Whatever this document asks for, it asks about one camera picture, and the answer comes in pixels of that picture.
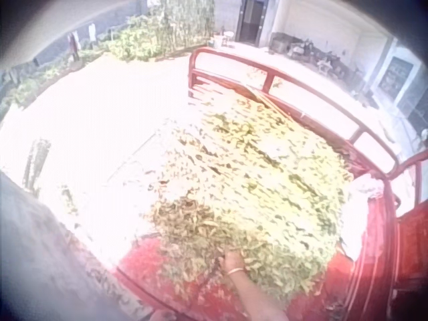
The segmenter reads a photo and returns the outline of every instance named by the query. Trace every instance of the window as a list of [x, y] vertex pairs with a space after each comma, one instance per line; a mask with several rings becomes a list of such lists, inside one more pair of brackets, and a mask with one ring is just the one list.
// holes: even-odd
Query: window
[[404, 86], [413, 65], [405, 62], [397, 57], [394, 57], [389, 64], [385, 75], [382, 78], [379, 87], [393, 100], [399, 94], [401, 88]]

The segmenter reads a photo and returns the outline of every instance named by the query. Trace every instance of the human arm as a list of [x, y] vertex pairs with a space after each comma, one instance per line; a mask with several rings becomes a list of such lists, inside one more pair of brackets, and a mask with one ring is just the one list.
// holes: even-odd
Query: human arm
[[[220, 263], [227, 274], [233, 270], [245, 268], [241, 254], [235, 251], [225, 251], [225, 258], [221, 258]], [[251, 321], [288, 321], [285, 313], [250, 280], [243, 270], [229, 274], [229, 278], [236, 287]]]

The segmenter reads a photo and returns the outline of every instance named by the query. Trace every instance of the white cloth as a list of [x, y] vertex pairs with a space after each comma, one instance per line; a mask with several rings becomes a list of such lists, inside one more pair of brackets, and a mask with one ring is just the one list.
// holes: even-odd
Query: white cloth
[[89, 31], [89, 40], [91, 42], [96, 42], [96, 28], [93, 23], [89, 26], [88, 31]]
[[342, 208], [342, 248], [350, 259], [360, 256], [362, 236], [367, 228], [368, 199], [383, 195], [383, 182], [365, 174], [348, 186], [348, 200]]

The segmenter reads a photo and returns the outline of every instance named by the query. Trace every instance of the door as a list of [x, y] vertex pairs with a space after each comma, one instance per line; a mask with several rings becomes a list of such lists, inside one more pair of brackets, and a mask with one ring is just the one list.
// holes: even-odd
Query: door
[[237, 27], [237, 41], [258, 45], [268, 0], [243, 0]]

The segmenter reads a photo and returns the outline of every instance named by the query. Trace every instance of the doorway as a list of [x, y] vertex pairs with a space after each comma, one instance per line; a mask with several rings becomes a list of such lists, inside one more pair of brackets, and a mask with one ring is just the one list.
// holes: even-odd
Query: doorway
[[266, 0], [244, 0], [239, 42], [257, 45], [264, 21]]

